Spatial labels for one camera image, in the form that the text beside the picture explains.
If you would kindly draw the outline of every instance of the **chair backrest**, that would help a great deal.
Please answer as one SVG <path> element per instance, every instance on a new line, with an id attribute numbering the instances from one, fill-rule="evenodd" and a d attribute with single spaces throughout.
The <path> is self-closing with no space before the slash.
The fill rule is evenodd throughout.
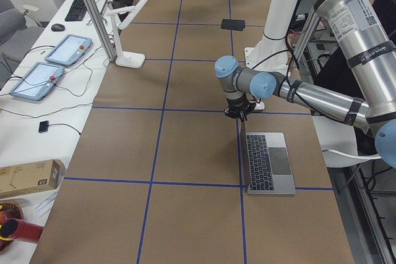
<path id="1" fill-rule="evenodd" d="M 10 0 L 0 0 L 0 45 L 17 30 L 26 28 L 26 20 Z"/>

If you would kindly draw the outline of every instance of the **gray chair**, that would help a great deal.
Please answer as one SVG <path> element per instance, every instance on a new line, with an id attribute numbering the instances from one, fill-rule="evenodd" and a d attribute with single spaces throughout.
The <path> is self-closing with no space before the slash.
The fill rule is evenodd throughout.
<path id="1" fill-rule="evenodd" d="M 10 0 L 0 0 L 0 89 L 44 30 L 27 27 L 25 15 Z"/>

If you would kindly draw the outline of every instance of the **laptop trackpad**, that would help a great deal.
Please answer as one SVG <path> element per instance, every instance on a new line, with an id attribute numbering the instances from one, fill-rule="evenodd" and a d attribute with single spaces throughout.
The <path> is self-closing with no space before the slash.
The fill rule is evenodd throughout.
<path id="1" fill-rule="evenodd" d="M 272 174 L 276 176 L 290 175 L 289 159 L 286 148 L 268 148 Z"/>

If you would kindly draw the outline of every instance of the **blue cap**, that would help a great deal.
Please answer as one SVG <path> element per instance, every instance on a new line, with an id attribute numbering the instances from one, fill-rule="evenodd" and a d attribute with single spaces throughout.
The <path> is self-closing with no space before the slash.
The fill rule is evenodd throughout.
<path id="1" fill-rule="evenodd" d="M 223 56 L 215 62 L 215 71 L 218 78 L 226 77 L 238 67 L 238 61 L 234 56 Z"/>
<path id="2" fill-rule="evenodd" d="M 396 168 L 396 119 L 379 129 L 375 144 L 381 158 L 391 167 Z"/>
<path id="3" fill-rule="evenodd" d="M 259 72 L 250 82 L 251 95 L 259 98 L 270 98 L 277 86 L 277 80 L 272 74 Z"/>

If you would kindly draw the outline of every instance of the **keyboard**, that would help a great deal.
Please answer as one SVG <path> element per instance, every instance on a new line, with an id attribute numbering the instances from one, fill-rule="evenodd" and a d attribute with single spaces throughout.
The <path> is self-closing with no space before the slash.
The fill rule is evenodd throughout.
<path id="1" fill-rule="evenodd" d="M 267 142 L 264 135 L 247 135 L 250 190 L 273 190 L 272 171 Z"/>
<path id="2" fill-rule="evenodd" d="M 69 9 L 69 12 L 64 19 L 66 22 L 81 21 L 84 19 L 87 7 L 83 0 L 73 0 L 73 3 Z"/>

